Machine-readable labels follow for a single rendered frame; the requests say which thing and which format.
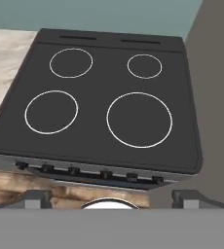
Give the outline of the white round object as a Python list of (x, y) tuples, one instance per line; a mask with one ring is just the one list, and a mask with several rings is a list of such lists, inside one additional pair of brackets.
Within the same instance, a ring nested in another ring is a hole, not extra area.
[(137, 206), (120, 198), (97, 198), (82, 206), (83, 209), (137, 209)]

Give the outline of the black stove with hob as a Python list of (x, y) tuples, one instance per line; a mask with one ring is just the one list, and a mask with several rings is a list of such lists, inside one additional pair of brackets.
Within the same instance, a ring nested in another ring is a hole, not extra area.
[[(14, 167), (26, 162), (40, 177), (139, 190), (198, 174), (203, 156), (183, 40), (41, 29), (0, 105), (0, 157)], [(43, 164), (54, 170), (42, 172)], [(70, 166), (80, 174), (71, 176)], [(112, 177), (102, 179), (101, 170)]]

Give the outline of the tall grey cabinet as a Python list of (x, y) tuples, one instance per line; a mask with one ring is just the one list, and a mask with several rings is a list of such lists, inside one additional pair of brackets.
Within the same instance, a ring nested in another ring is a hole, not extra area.
[(224, 0), (204, 0), (186, 47), (204, 165), (199, 175), (153, 191), (154, 208), (171, 207), (174, 189), (196, 189), (224, 202)]

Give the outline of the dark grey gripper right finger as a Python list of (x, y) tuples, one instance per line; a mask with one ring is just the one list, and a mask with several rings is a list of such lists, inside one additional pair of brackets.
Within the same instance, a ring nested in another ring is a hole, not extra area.
[(173, 190), (171, 192), (172, 208), (199, 209), (224, 208), (224, 203), (210, 199), (197, 190)]

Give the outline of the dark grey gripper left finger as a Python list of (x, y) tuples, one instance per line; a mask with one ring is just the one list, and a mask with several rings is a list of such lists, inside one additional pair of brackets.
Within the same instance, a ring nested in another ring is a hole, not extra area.
[(52, 209), (50, 191), (29, 190), (13, 203), (2, 203), (0, 208), (6, 209)]

